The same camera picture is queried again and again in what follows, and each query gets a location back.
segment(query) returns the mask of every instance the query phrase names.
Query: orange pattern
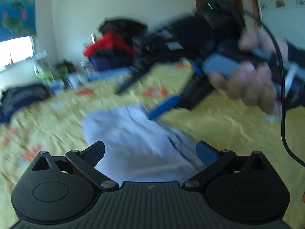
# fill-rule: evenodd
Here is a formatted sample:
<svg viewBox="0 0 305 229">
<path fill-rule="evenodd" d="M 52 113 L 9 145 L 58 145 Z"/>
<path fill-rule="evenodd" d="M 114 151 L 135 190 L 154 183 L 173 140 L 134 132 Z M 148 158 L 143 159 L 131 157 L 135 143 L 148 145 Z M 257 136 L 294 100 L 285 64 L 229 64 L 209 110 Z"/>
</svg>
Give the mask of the orange pattern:
<svg viewBox="0 0 305 229">
<path fill-rule="evenodd" d="M 18 134 L 18 129 L 14 127 L 7 128 L 7 133 L 4 136 L 3 146 L 7 146 L 10 143 L 10 139 Z"/>
<path fill-rule="evenodd" d="M 42 146 L 38 144 L 34 149 L 28 150 L 24 155 L 22 155 L 22 160 L 24 162 L 32 162 L 33 159 L 36 157 L 39 151 L 42 150 Z"/>
<path fill-rule="evenodd" d="M 76 93 L 77 96 L 81 96 L 81 95 L 95 95 L 95 93 L 88 88 L 82 89 L 81 91 Z"/>
<path fill-rule="evenodd" d="M 168 96 L 166 88 L 148 88 L 143 92 L 144 97 L 157 97 L 157 96 Z"/>
<path fill-rule="evenodd" d="M 178 69 L 193 69 L 190 65 L 186 65 L 183 62 L 175 64 L 174 67 Z"/>
</svg>

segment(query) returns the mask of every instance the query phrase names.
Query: white towel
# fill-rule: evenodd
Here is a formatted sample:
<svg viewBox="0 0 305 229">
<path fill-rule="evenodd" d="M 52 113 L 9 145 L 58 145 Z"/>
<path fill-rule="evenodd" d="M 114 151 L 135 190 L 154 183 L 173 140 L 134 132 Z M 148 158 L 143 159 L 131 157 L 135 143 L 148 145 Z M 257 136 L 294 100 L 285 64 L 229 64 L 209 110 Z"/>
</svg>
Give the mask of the white towel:
<svg viewBox="0 0 305 229">
<path fill-rule="evenodd" d="M 206 168 L 196 142 L 159 120 L 147 119 L 142 105 L 88 114 L 82 123 L 88 145 L 105 144 L 95 168 L 120 186 L 129 182 L 185 182 Z"/>
</svg>

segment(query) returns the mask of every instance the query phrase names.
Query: white wall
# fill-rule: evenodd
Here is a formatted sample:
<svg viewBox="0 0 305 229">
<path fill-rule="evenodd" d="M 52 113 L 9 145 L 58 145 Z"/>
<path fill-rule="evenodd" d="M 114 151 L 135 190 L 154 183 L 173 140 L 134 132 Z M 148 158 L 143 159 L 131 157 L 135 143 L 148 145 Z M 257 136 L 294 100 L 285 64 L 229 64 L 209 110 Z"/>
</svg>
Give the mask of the white wall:
<svg viewBox="0 0 305 229">
<path fill-rule="evenodd" d="M 51 0 L 36 0 L 36 31 L 34 36 L 37 52 L 47 50 L 53 62 L 58 61 L 54 41 Z M 9 86 L 26 85 L 38 81 L 33 71 L 33 62 L 24 60 L 0 72 L 0 90 Z"/>
<path fill-rule="evenodd" d="M 260 3 L 266 3 L 266 0 L 260 0 Z M 270 9 L 269 6 L 262 10 L 262 19 L 275 35 L 305 49 L 305 8 Z"/>
<path fill-rule="evenodd" d="M 31 60 L 24 60 L 0 72 L 0 93 L 9 87 L 40 82 L 34 73 L 33 67 Z"/>
<path fill-rule="evenodd" d="M 59 59 L 83 59 L 83 43 L 91 41 L 91 33 L 107 17 L 127 16 L 151 26 L 195 7 L 195 0 L 53 0 Z"/>
</svg>

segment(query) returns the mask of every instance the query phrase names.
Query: hand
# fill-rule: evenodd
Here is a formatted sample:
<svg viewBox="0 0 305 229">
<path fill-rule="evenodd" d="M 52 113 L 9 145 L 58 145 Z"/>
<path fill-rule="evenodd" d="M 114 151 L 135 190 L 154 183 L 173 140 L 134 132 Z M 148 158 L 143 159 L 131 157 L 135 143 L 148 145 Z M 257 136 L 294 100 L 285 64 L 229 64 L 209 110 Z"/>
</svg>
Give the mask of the hand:
<svg viewBox="0 0 305 229">
<path fill-rule="evenodd" d="M 283 59 L 287 60 L 287 43 L 278 38 L 277 42 Z M 275 52 L 272 40 L 263 30 L 244 29 L 238 47 L 242 51 L 259 47 L 268 52 Z M 247 106 L 259 106 L 267 114 L 280 114 L 280 104 L 276 101 L 276 88 L 272 84 L 271 71 L 267 63 L 262 63 L 255 69 L 251 62 L 242 62 L 228 80 L 219 73 L 212 73 L 209 82 L 215 89 L 225 90 L 230 99 L 241 98 Z"/>
</svg>

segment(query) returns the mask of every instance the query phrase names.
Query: yellow bedsheet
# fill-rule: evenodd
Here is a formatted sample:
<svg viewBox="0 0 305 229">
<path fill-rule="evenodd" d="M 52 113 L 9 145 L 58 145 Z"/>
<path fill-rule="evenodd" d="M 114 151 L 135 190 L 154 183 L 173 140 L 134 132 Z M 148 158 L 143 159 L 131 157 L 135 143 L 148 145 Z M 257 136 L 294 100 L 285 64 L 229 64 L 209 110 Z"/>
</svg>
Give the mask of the yellow bedsheet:
<svg viewBox="0 0 305 229">
<path fill-rule="evenodd" d="M 57 97 L 33 104 L 17 112 L 10 125 L 0 126 L 0 229 L 17 221 L 10 194 L 30 161 L 44 149 L 51 155 L 63 155 L 71 149 L 87 147 L 81 121 L 89 111 L 124 104 L 143 103 L 152 107 L 165 96 L 178 93 L 192 70 L 186 64 L 159 66 L 123 96 L 113 94 L 115 79 L 88 84 L 77 95 L 69 90 Z M 211 95 L 193 111 L 172 110 L 162 119 L 217 149 L 231 149 L 240 155 L 261 150 L 289 189 L 291 202 L 284 221 L 294 229 L 305 228 L 305 168 L 285 152 L 280 124 L 262 118 L 257 108 L 228 100 L 224 95 Z M 287 113 L 287 142 L 297 156 L 305 160 L 305 110 Z"/>
</svg>

